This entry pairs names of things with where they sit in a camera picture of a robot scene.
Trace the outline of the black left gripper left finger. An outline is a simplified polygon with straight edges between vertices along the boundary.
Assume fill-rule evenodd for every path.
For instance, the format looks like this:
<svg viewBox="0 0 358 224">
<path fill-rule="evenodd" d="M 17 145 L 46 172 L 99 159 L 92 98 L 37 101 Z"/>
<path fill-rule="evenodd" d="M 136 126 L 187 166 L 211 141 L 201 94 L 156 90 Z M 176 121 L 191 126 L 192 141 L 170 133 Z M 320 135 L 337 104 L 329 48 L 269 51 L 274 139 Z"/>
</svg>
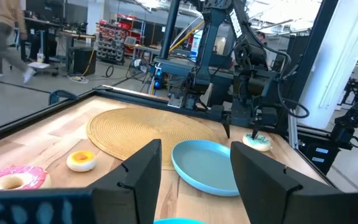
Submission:
<svg viewBox="0 0 358 224">
<path fill-rule="evenodd" d="M 89 185 L 95 223 L 153 223 L 162 175 L 162 143 L 153 139 Z"/>
</svg>

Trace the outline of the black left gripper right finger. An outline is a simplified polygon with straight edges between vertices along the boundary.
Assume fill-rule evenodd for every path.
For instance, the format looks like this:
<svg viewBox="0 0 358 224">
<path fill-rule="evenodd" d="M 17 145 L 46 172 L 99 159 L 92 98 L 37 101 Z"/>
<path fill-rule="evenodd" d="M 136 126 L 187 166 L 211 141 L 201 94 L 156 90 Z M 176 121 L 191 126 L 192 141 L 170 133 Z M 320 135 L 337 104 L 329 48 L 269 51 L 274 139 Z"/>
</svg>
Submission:
<svg viewBox="0 0 358 224">
<path fill-rule="evenodd" d="M 329 186 L 235 141 L 235 182 L 251 223 L 334 223 Z"/>
</svg>

